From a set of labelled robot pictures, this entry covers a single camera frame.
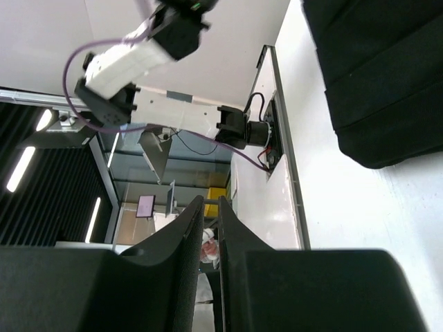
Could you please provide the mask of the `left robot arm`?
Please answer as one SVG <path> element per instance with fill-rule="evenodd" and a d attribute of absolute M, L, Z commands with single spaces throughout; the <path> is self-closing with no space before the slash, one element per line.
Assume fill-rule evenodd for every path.
<path fill-rule="evenodd" d="M 156 127 L 183 129 L 236 151 L 248 145 L 268 147 L 272 128 L 248 114 L 251 101 L 243 109 L 218 105 L 194 97 L 172 97 L 166 90 L 136 85 L 151 70 L 177 62 L 194 53 L 200 34 L 210 28 L 204 14 L 215 1 L 161 1 L 151 9 L 139 1 L 145 19 L 126 36 L 95 41 L 79 47 L 108 44 L 103 53 L 89 53 L 84 75 L 75 94 L 104 125 L 120 128 L 136 123 L 139 130 Z"/>

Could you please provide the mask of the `black skirt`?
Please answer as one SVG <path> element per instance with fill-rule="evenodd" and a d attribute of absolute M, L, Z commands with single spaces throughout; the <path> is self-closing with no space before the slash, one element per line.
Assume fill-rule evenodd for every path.
<path fill-rule="evenodd" d="M 442 150 L 442 2 L 305 1 L 340 151 L 369 169 Z"/>

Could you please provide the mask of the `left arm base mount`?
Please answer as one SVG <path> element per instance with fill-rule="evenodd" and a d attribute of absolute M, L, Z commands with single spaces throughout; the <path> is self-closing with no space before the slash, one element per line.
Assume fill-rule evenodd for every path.
<path fill-rule="evenodd" d="M 260 101 L 259 114 L 258 120 L 248 121 L 248 141 L 254 143 L 254 145 L 257 142 L 265 142 L 263 150 L 257 155 L 257 161 L 262 167 L 266 168 L 266 173 L 270 176 L 284 154 L 278 112 L 274 98 L 264 108 L 264 94 L 254 92 L 248 98 L 244 110 L 249 118 L 251 117 L 251 106 L 255 97 L 258 97 Z"/>

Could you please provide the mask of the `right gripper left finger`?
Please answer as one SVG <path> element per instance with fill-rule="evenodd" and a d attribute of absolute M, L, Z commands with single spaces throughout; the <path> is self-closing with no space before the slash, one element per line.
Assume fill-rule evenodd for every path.
<path fill-rule="evenodd" d="M 204 200 L 117 254 L 1 249 L 2 331 L 190 331 Z"/>

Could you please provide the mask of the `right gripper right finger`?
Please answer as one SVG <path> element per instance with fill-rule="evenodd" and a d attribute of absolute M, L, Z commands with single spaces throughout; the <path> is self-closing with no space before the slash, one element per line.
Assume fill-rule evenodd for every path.
<path fill-rule="evenodd" d="M 276 250 L 219 200 L 225 331 L 425 331 L 383 250 Z"/>

